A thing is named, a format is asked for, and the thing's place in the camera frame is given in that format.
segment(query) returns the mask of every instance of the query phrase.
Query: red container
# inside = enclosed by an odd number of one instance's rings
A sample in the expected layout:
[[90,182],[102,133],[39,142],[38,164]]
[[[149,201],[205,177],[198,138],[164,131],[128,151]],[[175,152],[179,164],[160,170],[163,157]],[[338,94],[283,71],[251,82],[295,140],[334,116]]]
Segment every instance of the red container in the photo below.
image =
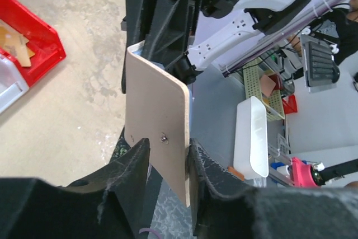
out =
[[22,67],[13,55],[0,48],[0,54],[14,62],[29,87],[66,57],[57,32],[19,1],[0,0],[0,19],[29,39],[26,45],[35,53],[31,67]]
[[290,95],[287,101],[282,99],[282,104],[284,106],[284,111],[286,115],[298,112],[295,95]]

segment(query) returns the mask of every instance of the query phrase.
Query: clear plastic container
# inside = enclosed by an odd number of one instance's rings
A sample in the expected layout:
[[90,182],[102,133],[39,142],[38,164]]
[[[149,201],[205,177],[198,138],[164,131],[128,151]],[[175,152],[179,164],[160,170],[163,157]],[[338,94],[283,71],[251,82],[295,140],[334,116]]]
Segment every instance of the clear plastic container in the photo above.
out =
[[29,90],[12,61],[0,54],[0,113]]

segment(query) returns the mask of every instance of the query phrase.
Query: green plastic basket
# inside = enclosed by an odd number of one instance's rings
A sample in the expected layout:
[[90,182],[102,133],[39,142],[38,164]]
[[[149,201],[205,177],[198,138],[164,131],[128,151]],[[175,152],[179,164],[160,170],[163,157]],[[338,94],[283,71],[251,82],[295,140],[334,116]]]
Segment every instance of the green plastic basket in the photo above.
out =
[[268,121],[284,120],[285,111],[284,106],[282,105],[281,92],[279,90],[273,91],[268,98],[270,105],[266,104],[262,99],[260,75],[258,72],[259,67],[257,66],[260,61],[261,59],[258,58],[244,66],[243,75],[246,98],[248,99],[251,96],[255,96],[265,105]]

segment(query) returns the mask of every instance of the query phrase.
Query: person's hand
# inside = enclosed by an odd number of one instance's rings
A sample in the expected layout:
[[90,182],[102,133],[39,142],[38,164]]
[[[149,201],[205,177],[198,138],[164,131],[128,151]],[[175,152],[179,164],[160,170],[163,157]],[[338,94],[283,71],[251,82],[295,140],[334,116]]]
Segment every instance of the person's hand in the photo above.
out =
[[287,38],[288,42],[292,45],[292,48],[294,48],[295,51],[297,51],[298,55],[302,57],[302,51],[301,51],[301,41],[297,36],[289,36]]

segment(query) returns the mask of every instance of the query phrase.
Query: white wall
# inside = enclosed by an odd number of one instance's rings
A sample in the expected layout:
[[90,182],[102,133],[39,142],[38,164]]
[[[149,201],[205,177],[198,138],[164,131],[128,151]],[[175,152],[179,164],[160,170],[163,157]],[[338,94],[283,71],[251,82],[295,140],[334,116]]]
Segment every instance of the white wall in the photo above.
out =
[[[337,165],[358,158],[358,146],[324,149],[321,151],[293,154],[301,160],[323,162],[326,167]],[[334,181],[327,187],[343,187],[352,181],[358,181],[358,172],[345,176],[344,179]]]
[[287,116],[293,153],[358,145],[358,92],[352,84],[358,53],[340,70],[337,87],[328,91],[309,93],[303,78],[296,81],[298,113]]

